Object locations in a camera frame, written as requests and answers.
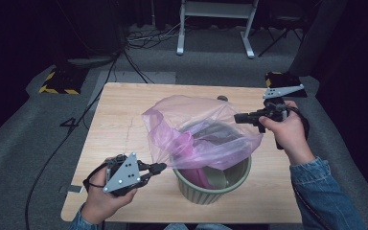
left hand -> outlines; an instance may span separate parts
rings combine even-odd
[[[106,168],[95,173],[90,179],[90,182],[95,185],[104,185],[105,181]],[[124,196],[115,197],[112,194],[104,193],[102,188],[90,186],[81,215],[86,221],[99,224],[114,215],[118,209],[129,204],[136,192],[137,189],[133,189]]]

hand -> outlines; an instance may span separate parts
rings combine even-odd
[[[285,103],[297,107],[295,102]],[[290,111],[288,117],[280,123],[265,116],[260,117],[259,122],[273,131],[277,142],[285,149],[291,165],[305,164],[315,159],[307,143],[304,126],[296,113]]]
[[[95,185],[104,185],[105,179],[106,168],[103,168],[91,177],[90,182]],[[118,209],[129,204],[136,192],[137,189],[134,189],[124,196],[115,197],[112,194],[104,193],[102,188],[90,186],[81,215],[86,221],[99,224],[114,215]]]

gray carpet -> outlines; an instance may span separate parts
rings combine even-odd
[[[127,53],[143,72],[159,83],[265,87],[266,72],[289,68],[298,49],[298,40],[293,34],[280,40],[262,57],[249,59],[239,32],[239,28],[191,31],[187,33],[181,57],[175,54],[176,37],[151,49],[130,49]],[[258,54],[269,44],[270,36],[266,31],[259,31],[250,40]],[[80,95],[39,94],[38,89],[52,68],[42,70],[30,82],[26,88],[30,99],[0,128],[0,229],[26,228],[28,193],[44,163],[67,135],[68,129],[59,125],[80,117],[99,91],[99,85],[104,83],[110,65],[91,69]],[[111,81],[141,81],[137,76],[122,77],[122,73],[134,76],[124,56],[117,60],[112,71],[115,78]],[[169,77],[158,78],[155,73]],[[352,198],[368,227],[368,184],[353,163],[334,124],[314,97],[318,82],[311,77],[302,78],[302,82],[309,97],[296,101],[310,120],[310,146],[315,154],[330,161],[334,177]],[[80,123],[56,151],[38,180],[29,209],[31,229],[67,228],[68,222],[60,218],[66,194],[59,189],[71,182],[94,112],[88,111],[83,119],[85,125]],[[270,228],[302,229],[301,224],[273,224]],[[126,225],[108,223],[106,229],[124,230]]]

dark background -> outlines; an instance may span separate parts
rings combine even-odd
[[[109,31],[134,22],[139,27],[151,24],[150,1],[76,4],[68,0],[61,1],[61,6],[70,21],[56,1],[0,1],[0,126],[28,100],[25,87],[41,70],[65,58],[96,55],[81,44],[70,24],[78,29],[85,45],[104,53],[118,48],[110,41],[110,34],[123,40],[120,31]],[[156,21],[158,29],[178,22],[178,0],[155,0],[155,7],[156,14],[163,15]],[[93,10],[109,12],[97,18],[89,15]],[[119,18],[121,23],[115,24],[112,18]],[[319,102],[368,181],[368,1],[348,1],[311,75],[320,81]]]

denim sleeve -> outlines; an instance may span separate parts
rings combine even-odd
[[[80,207],[79,211],[76,213],[76,216],[74,217],[73,221],[68,227],[68,230],[99,230],[100,229],[99,224],[92,224],[86,221],[85,219],[83,219],[81,215],[82,208],[83,208],[83,204]]]
[[[290,166],[305,229],[365,229],[351,199],[331,175],[327,161],[315,160]]]

